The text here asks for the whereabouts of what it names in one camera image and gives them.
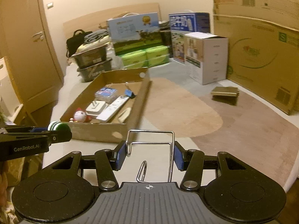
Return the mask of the white green round jar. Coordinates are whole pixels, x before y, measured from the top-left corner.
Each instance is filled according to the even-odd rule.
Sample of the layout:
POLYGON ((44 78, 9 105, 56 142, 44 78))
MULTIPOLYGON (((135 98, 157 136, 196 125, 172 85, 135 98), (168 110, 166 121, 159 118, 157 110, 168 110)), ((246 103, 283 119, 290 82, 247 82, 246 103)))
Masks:
POLYGON ((52 121, 48 125, 48 131, 70 131, 68 124, 60 121, 52 121))

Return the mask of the red Doraemon figurine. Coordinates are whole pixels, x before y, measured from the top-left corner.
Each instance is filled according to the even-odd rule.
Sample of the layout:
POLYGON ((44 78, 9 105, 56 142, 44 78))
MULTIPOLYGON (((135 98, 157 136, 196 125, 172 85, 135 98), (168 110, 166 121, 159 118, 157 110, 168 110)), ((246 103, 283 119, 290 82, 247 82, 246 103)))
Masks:
POLYGON ((91 117, 82 108, 77 108, 73 117, 69 119, 69 122, 88 123, 91 121, 91 117))

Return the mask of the white power adapter plug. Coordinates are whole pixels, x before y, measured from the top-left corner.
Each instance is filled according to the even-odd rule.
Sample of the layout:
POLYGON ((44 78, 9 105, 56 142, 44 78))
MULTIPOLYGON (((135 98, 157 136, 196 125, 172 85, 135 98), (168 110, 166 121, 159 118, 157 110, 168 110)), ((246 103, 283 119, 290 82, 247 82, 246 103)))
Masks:
POLYGON ((86 114, 96 118, 106 107, 107 103, 105 101, 94 100, 86 108, 86 114))

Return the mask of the white remote control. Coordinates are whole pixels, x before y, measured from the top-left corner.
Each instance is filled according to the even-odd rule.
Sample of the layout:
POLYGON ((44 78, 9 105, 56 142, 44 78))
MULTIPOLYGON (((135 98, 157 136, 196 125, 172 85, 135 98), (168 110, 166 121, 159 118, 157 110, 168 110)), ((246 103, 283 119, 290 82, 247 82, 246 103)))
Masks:
POLYGON ((108 122, 120 108, 129 100, 128 96, 119 96, 111 104, 109 104, 96 119, 100 122, 108 122))

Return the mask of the blue dental floss pack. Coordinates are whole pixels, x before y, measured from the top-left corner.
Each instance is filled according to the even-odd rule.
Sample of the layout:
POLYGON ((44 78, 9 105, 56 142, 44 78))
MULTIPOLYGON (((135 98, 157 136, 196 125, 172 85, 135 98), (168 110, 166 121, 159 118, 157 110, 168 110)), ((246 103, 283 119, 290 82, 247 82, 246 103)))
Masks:
POLYGON ((118 97, 118 90, 115 88, 103 87, 94 94, 95 100, 112 103, 118 97))

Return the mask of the chrome wire holder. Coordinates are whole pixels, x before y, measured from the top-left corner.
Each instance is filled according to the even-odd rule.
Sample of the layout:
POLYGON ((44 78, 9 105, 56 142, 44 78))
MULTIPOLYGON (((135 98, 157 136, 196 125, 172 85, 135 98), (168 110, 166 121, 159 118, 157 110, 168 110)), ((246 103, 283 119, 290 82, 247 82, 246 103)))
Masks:
POLYGON ((161 170, 167 175, 162 179, 173 181, 175 133, 169 130, 129 130, 125 139, 126 157, 140 154, 141 164, 138 169, 136 181, 148 182, 145 177, 149 164, 153 170, 159 171, 158 163, 164 163, 161 170))

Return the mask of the blue binder clip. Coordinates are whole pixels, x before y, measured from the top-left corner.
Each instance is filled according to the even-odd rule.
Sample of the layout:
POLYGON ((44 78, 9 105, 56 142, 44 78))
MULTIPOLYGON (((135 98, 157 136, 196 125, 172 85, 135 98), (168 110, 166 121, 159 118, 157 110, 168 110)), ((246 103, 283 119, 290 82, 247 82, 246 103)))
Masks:
POLYGON ((133 93, 133 91, 131 90, 131 88, 128 86, 127 83, 125 84, 125 86, 126 86, 125 95, 131 99, 135 98, 136 95, 133 93))

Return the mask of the open cardboard tray box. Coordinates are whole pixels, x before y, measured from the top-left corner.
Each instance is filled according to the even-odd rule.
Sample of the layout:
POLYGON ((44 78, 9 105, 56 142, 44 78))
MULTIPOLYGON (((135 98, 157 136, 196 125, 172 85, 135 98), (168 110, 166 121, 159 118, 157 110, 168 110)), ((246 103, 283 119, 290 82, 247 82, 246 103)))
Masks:
POLYGON ((118 143, 138 126, 149 86, 147 67, 102 72, 60 120, 76 140, 118 143))

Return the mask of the wooden door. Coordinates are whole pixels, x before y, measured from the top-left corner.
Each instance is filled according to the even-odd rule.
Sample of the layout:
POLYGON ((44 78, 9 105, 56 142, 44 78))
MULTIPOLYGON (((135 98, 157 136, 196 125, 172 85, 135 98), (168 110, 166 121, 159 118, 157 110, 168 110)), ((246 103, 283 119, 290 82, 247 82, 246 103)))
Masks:
POLYGON ((29 113, 57 100, 63 72, 43 0, 1 0, 1 56, 29 113))

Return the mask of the gold flat box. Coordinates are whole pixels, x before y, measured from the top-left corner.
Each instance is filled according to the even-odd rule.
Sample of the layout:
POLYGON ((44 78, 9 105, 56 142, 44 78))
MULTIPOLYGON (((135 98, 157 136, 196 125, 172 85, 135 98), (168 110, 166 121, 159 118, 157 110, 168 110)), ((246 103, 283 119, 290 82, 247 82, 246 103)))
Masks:
POLYGON ((216 86, 210 93, 217 97, 237 97, 239 95, 239 90, 232 86, 216 86))

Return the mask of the green tissue pack left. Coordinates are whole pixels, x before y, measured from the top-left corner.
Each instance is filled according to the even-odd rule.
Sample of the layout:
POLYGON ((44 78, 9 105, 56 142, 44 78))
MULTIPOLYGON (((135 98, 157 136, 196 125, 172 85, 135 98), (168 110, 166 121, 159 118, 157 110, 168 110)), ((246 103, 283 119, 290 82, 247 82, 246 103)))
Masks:
POLYGON ((149 62, 147 59, 147 53, 145 50, 134 51, 120 55, 124 68, 141 68, 148 67, 149 62))

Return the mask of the green tissue pack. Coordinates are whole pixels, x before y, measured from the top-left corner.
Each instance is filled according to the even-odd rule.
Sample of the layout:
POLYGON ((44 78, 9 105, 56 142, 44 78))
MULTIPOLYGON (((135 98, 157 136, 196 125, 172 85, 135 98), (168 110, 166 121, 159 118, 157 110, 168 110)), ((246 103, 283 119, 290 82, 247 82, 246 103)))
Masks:
POLYGON ((134 51, 120 55, 124 68, 141 68, 148 67, 149 62, 147 59, 147 53, 145 50, 134 51))
POLYGON ((147 66, 154 67, 169 63, 169 50, 167 46, 155 46, 145 49, 147 54, 147 66))

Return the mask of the green tissue pack right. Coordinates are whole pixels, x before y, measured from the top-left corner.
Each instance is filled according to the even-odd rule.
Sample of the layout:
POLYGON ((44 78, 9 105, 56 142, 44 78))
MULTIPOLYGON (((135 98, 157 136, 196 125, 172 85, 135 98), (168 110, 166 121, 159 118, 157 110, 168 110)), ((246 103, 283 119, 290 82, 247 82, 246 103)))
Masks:
POLYGON ((169 63, 169 50, 167 46, 155 46, 145 49, 147 54, 147 66, 154 67, 169 63))

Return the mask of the milk carton cow picture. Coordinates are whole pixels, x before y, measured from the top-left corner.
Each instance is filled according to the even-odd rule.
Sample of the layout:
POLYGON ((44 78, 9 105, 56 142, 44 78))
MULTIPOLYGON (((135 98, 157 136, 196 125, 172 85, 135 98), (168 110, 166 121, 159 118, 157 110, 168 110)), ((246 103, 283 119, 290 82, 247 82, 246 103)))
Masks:
POLYGON ((107 25, 117 56, 163 44, 156 12, 109 19, 107 25))

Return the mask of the blue milk carton box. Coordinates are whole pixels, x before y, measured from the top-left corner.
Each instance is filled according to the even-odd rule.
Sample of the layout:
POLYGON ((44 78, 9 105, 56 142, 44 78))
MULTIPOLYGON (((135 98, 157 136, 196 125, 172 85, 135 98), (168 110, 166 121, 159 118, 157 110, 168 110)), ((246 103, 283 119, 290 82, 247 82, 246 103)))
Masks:
POLYGON ((191 32, 210 33, 210 14, 189 12, 169 14, 173 59, 184 64, 184 36, 191 32))

